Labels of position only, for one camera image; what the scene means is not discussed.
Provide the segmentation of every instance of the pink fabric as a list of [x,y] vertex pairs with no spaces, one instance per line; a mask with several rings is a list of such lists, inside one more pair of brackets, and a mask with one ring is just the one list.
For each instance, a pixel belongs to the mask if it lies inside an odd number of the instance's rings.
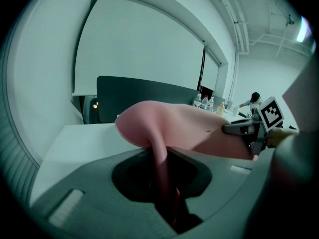
[[144,101],[124,111],[115,121],[119,133],[139,147],[152,147],[159,190],[158,211],[172,226],[179,192],[171,192],[166,147],[178,147],[208,155],[253,159],[241,137],[224,134],[230,124],[223,117],[189,105]]

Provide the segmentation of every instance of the black and white square marker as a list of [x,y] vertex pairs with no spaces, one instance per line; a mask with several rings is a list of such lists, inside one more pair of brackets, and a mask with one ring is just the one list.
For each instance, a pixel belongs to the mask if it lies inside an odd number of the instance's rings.
[[269,104],[263,107],[259,111],[259,113],[261,117],[263,117],[265,126],[268,129],[271,129],[271,127],[274,127],[276,124],[283,120],[283,115],[281,114],[275,100],[272,100]]

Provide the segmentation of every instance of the bottle with yellow liquid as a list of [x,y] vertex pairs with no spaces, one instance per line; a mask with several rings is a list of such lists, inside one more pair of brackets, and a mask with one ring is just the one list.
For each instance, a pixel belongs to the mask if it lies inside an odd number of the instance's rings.
[[225,111],[225,103],[224,102],[221,102],[221,104],[217,107],[217,111],[216,111],[216,114],[218,115],[223,115],[224,111]]

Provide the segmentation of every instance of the person's black hair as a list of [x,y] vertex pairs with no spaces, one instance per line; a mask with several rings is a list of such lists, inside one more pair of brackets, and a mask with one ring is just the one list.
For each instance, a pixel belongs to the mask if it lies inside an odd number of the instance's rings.
[[251,102],[251,103],[254,103],[254,102],[256,102],[259,98],[260,98],[260,94],[259,94],[258,92],[254,92],[254,93],[251,95],[250,102]]

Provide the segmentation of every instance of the white window shade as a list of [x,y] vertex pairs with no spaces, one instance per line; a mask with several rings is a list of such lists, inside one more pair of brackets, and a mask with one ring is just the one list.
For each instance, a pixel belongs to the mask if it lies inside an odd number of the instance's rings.
[[206,54],[203,77],[201,79],[201,85],[211,90],[215,90],[216,81],[218,75],[218,66],[212,60],[212,58]]
[[159,10],[134,0],[97,0],[78,46],[74,95],[96,95],[101,75],[196,89],[202,51],[191,32]]

